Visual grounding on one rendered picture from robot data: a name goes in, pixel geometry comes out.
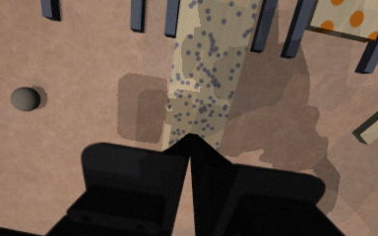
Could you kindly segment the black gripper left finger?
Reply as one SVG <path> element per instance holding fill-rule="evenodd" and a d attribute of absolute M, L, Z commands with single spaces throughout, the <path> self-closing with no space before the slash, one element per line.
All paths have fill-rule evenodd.
<path fill-rule="evenodd" d="M 85 187 L 100 185 L 163 196 L 162 230 L 171 236 L 193 141 L 193 134 L 188 133 L 164 151 L 90 144 L 81 155 Z"/>

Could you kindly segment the beige speckled strip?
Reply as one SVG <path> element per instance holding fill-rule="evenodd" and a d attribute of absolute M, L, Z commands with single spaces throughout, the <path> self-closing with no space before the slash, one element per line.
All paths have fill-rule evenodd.
<path fill-rule="evenodd" d="M 180 0 L 161 151 L 188 133 L 219 152 L 260 0 Z"/>

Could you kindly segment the grey sphere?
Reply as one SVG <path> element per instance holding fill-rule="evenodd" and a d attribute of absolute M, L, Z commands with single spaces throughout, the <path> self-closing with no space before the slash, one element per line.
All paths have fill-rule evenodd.
<path fill-rule="evenodd" d="M 16 109 L 32 111 L 40 106 L 41 97 L 34 88 L 17 88 L 10 95 L 10 101 Z"/>

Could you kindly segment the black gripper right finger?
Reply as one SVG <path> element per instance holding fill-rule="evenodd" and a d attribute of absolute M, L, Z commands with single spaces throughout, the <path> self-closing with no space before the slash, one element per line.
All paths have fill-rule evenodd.
<path fill-rule="evenodd" d="M 302 172 L 233 164 L 197 134 L 190 154 L 195 236 L 222 236 L 243 194 L 312 201 L 326 192 L 320 178 Z"/>

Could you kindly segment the beige rectangular block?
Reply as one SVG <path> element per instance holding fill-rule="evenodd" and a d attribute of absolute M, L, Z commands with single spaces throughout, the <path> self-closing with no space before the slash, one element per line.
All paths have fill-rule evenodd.
<path fill-rule="evenodd" d="M 378 111 L 352 133 L 360 143 L 369 145 L 378 139 Z"/>

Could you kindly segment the beige strip with orange polka dots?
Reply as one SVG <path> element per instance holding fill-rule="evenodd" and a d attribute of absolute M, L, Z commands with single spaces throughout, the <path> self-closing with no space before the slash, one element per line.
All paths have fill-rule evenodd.
<path fill-rule="evenodd" d="M 305 30 L 369 42 L 378 35 L 378 0 L 315 0 Z"/>

